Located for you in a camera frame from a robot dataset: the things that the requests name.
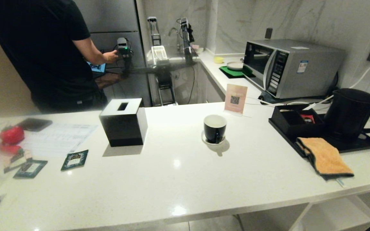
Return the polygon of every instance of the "smartphone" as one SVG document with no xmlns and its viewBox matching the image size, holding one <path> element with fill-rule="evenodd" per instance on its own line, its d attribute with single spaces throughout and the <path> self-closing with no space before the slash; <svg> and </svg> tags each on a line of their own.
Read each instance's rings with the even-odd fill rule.
<svg viewBox="0 0 370 231">
<path fill-rule="evenodd" d="M 22 129 L 30 132 L 40 132 L 44 128 L 52 124 L 52 120 L 41 120 L 35 118 L 28 118 L 17 124 Z"/>
</svg>

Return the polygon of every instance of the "black electric kettle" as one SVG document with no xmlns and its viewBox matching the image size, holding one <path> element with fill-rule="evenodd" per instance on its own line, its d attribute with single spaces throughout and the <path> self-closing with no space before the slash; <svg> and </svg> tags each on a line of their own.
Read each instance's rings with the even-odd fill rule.
<svg viewBox="0 0 370 231">
<path fill-rule="evenodd" d="M 343 88 L 333 92 L 333 102 L 324 121 L 328 133 L 338 139 L 355 140 L 370 128 L 364 128 L 370 117 L 370 94 Z"/>
</svg>

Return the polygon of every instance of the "black t-shirt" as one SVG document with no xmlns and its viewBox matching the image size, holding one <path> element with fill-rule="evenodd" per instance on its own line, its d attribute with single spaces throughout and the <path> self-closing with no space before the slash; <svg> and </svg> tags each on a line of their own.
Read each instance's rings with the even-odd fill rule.
<svg viewBox="0 0 370 231">
<path fill-rule="evenodd" d="M 89 37 L 72 0 L 0 0 L 0 45 L 38 100 L 78 101 L 98 91 L 72 42 Z"/>
</svg>

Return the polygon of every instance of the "person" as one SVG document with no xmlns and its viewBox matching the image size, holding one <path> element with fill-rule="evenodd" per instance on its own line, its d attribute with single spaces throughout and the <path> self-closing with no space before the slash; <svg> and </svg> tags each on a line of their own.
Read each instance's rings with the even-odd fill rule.
<svg viewBox="0 0 370 231">
<path fill-rule="evenodd" d="M 117 51 L 98 51 L 72 0 L 0 0 L 0 45 L 42 113 L 102 110 L 103 88 L 123 79 L 93 78 L 84 58 L 113 63 Z"/>
</svg>

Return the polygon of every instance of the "faucet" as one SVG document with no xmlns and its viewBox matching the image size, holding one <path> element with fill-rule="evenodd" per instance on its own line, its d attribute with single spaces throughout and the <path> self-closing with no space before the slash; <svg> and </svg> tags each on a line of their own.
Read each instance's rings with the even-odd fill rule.
<svg viewBox="0 0 370 231">
<path fill-rule="evenodd" d="M 179 32 L 178 32 L 178 30 L 175 27 L 171 28 L 169 33 L 168 33 L 168 36 L 171 35 L 173 30 L 176 32 L 176 49 L 178 51 L 181 51 L 181 45 L 179 44 Z"/>
</svg>

